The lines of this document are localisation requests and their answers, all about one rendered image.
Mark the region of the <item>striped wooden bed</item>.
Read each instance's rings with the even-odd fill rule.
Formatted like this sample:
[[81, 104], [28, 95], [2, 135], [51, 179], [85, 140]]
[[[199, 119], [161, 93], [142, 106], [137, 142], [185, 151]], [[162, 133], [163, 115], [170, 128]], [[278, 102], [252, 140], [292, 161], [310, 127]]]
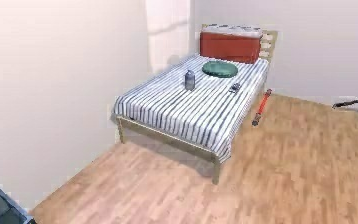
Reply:
[[[231, 157], [233, 138], [263, 91], [278, 32], [217, 24], [203, 25], [201, 32], [259, 38], [259, 58], [249, 64], [205, 57], [200, 54], [199, 43], [197, 53], [120, 95], [111, 119], [119, 132], [129, 124], [183, 144], [186, 152], [214, 164], [212, 182], [217, 184], [222, 164]], [[209, 76], [202, 71], [209, 61], [232, 63], [238, 73], [232, 78]], [[195, 73], [192, 91], [185, 89], [188, 70]], [[237, 93], [229, 91], [234, 83], [241, 84]]]

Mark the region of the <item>grey metal bottle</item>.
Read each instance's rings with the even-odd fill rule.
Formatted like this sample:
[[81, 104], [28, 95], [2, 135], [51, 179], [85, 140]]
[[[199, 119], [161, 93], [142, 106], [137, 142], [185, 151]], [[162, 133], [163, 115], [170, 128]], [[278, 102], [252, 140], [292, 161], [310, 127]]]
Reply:
[[188, 70], [185, 74], [185, 89], [192, 91], [195, 88], [195, 73]]

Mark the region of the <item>green round cushion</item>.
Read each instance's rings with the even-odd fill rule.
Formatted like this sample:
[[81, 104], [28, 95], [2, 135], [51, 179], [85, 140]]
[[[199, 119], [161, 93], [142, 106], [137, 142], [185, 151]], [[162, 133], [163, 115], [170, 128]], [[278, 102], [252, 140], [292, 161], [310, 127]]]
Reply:
[[232, 78], [237, 75], [238, 68], [232, 63], [209, 61], [202, 66], [202, 71], [213, 77]]

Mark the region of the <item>red pillow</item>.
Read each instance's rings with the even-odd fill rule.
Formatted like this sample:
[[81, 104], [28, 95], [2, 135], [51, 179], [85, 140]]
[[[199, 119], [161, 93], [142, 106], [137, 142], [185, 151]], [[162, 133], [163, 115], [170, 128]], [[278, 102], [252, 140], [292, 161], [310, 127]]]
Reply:
[[260, 39], [245, 36], [200, 33], [200, 54], [205, 57], [253, 64], [259, 58]]

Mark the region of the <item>red baseball bat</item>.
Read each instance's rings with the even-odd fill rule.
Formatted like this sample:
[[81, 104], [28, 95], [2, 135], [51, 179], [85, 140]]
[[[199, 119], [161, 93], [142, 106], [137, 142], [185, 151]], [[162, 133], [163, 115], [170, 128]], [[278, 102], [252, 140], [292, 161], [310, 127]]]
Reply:
[[260, 118], [262, 116], [263, 110], [266, 105], [266, 102], [267, 102], [268, 98], [271, 96], [271, 94], [272, 94], [272, 89], [267, 89], [267, 91], [264, 93], [264, 96], [263, 96], [263, 99], [261, 100], [259, 109], [256, 112], [254, 119], [252, 120], [253, 126], [257, 126], [259, 124]]

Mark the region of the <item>dark grey box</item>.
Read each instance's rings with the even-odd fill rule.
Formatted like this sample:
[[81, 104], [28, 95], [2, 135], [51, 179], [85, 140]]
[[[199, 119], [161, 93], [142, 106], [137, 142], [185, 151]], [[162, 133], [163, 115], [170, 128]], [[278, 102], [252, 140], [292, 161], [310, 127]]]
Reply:
[[37, 222], [0, 188], [0, 224], [37, 224]]

